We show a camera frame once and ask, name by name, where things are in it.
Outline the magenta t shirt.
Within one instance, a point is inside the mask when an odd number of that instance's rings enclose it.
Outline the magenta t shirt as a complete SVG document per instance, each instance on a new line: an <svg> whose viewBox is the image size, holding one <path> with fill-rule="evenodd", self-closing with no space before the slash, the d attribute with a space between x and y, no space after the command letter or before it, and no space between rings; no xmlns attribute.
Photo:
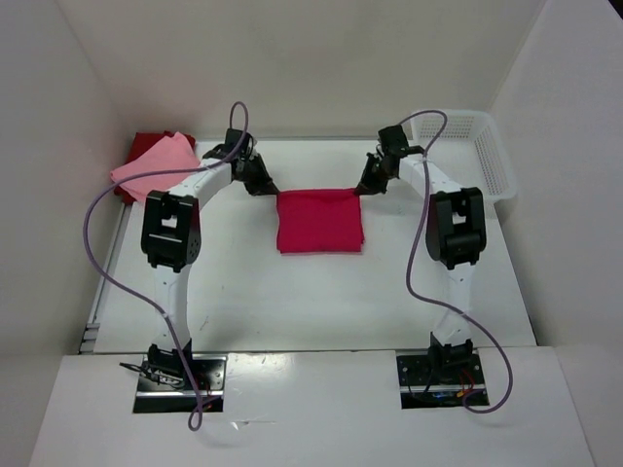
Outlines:
<svg viewBox="0 0 623 467"><path fill-rule="evenodd" d="M355 254L365 235L353 188L284 191L277 195L276 248L282 254Z"/></svg>

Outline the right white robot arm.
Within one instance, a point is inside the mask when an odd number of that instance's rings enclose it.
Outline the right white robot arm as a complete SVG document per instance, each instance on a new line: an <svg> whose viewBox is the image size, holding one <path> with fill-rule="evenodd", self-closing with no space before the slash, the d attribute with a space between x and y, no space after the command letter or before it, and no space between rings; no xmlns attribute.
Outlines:
<svg viewBox="0 0 623 467"><path fill-rule="evenodd" d="M479 188L461 185L420 158L422 151L416 146L397 155L369 153L355 192L383 194L390 180L400 178L424 198L416 238L425 237L429 258L443 267L448 290L446 299L423 299L445 308L430 333L426 367L434 380L448 382L466 370L474 348L468 317L473 274L487 245L484 197Z"/></svg>

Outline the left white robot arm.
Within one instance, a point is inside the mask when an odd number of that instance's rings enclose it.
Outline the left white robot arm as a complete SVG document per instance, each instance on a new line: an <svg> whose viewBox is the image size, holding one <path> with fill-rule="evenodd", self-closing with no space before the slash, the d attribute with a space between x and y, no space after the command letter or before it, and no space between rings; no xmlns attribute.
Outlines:
<svg viewBox="0 0 623 467"><path fill-rule="evenodd" d="M160 374L175 389L195 379L188 326L190 271L202 248L201 211L234 182L254 196L274 196L278 189L260 154L243 150L230 161L219 146L204 155L200 171L146 198L141 250L154 271L154 303L164 323L152 340L144 371Z"/></svg>

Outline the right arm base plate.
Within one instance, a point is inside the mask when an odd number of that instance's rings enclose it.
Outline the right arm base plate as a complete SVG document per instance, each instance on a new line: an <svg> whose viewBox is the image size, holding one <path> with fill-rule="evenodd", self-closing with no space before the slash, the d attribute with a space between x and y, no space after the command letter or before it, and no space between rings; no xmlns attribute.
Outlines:
<svg viewBox="0 0 623 467"><path fill-rule="evenodd" d="M402 410L490 405L481 360L473 353L467 364L433 369L425 350L397 352L395 356Z"/></svg>

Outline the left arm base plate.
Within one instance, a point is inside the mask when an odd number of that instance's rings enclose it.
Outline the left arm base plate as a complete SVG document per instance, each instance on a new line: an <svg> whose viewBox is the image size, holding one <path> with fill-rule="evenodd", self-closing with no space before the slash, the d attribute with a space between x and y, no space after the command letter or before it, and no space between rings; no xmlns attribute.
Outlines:
<svg viewBox="0 0 623 467"><path fill-rule="evenodd" d="M204 413L221 413L224 406L227 356L195 354L192 369L203 400ZM196 407L196 395L185 375L170 376L149 370L147 358L140 365L122 363L138 373L133 413L189 413Z"/></svg>

